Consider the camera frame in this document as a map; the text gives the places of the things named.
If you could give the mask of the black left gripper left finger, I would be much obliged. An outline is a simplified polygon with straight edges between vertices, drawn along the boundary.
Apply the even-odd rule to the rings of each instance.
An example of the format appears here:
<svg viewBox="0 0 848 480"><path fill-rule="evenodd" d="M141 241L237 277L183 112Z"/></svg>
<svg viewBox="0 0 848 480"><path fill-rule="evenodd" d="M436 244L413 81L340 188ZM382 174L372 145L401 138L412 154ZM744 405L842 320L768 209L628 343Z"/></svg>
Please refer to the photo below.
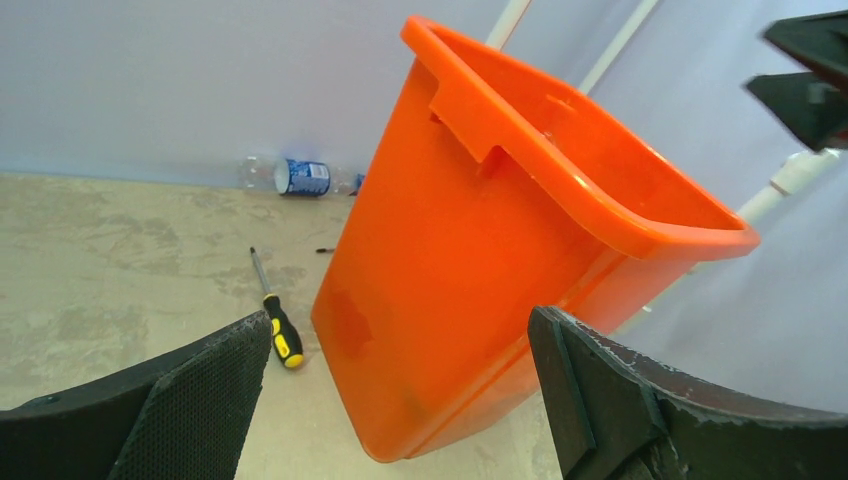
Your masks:
<svg viewBox="0 0 848 480"><path fill-rule="evenodd" d="M197 341L1 413L4 479L232 479L272 325L255 312Z"/></svg>

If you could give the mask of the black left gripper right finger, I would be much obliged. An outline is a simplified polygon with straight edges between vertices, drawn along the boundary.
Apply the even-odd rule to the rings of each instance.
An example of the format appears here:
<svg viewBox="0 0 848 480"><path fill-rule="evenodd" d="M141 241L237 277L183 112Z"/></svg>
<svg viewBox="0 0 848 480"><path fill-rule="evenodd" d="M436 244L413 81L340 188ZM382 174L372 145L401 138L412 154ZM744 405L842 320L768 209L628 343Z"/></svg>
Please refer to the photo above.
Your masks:
<svg viewBox="0 0 848 480"><path fill-rule="evenodd" d="M566 479L843 479L845 415L689 375L537 307L528 338Z"/></svg>

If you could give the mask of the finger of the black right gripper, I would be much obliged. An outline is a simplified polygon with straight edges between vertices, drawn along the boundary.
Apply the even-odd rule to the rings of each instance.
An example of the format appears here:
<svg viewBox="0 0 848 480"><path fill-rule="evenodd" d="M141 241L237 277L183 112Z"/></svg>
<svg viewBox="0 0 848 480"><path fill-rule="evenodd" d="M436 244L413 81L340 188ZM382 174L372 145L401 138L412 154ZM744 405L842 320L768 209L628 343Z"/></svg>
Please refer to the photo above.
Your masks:
<svg viewBox="0 0 848 480"><path fill-rule="evenodd" d="M847 92L847 11L777 20L761 37L818 78Z"/></svg>
<svg viewBox="0 0 848 480"><path fill-rule="evenodd" d="M811 72L758 75L745 84L809 150L847 149L847 93Z"/></svg>

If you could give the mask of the orange plastic bin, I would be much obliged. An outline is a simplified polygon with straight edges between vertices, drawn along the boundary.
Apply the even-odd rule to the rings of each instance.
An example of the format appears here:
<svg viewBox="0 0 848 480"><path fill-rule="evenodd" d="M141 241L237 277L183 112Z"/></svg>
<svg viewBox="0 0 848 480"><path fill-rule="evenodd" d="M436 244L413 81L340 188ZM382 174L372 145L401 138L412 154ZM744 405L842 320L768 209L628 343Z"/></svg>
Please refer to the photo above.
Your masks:
<svg viewBox="0 0 848 480"><path fill-rule="evenodd" d="M539 387L527 325L610 333L758 233L572 86L432 20L311 319L364 451L390 463L480 432Z"/></svg>

